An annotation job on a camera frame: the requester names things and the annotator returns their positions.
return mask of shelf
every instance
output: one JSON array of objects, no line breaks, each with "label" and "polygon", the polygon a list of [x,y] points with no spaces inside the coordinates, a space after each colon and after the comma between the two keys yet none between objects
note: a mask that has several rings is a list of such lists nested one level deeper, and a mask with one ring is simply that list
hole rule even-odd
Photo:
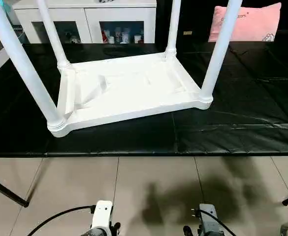
[{"label": "shelf", "polygon": [[[100,3],[98,0],[46,0],[49,8],[121,8],[157,7],[156,0],[113,0]],[[38,9],[35,0],[21,0],[13,4],[14,9]]]}]

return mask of black plastic sheet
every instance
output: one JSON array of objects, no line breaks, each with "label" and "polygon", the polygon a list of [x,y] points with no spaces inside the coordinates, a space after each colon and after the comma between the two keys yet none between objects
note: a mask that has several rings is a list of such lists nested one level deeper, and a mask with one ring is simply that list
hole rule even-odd
[{"label": "black plastic sheet", "polygon": [[[50,45],[26,52],[53,100],[60,74]],[[72,62],[142,55],[153,45],[65,45]],[[178,43],[178,59],[201,86],[213,43]],[[0,69],[0,156],[288,155],[288,43],[231,43],[214,102],[75,130],[54,138],[11,61]]]}]

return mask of pink cushion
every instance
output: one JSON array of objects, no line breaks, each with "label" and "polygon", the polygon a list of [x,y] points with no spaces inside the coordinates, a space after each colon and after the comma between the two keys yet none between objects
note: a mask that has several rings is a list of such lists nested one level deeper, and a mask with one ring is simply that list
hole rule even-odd
[{"label": "pink cushion", "polygon": [[[274,41],[282,4],[262,8],[241,7],[231,41]],[[222,27],[226,7],[216,6],[209,42],[215,42]]]}]

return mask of beige tile floor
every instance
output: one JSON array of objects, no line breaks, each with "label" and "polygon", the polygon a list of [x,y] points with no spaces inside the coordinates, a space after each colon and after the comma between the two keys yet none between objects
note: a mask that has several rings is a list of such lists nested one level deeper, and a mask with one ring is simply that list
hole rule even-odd
[{"label": "beige tile floor", "polygon": [[[0,158],[0,182],[23,198],[22,208],[0,194],[0,236],[27,236],[60,211],[114,202],[122,236],[183,236],[199,221],[190,209],[215,205],[238,236],[277,236],[288,225],[288,157]],[[64,215],[35,236],[79,236],[87,210]]]}]

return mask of glass cabinet door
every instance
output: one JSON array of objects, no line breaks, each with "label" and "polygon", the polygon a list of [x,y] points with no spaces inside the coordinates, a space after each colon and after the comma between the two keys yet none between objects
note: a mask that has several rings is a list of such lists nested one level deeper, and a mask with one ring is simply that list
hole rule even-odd
[{"label": "glass cabinet door", "polygon": [[[49,43],[38,9],[15,10],[30,43]],[[49,9],[62,43],[92,43],[83,8]]]},{"label": "glass cabinet door", "polygon": [[93,43],[154,43],[155,8],[88,8]]}]

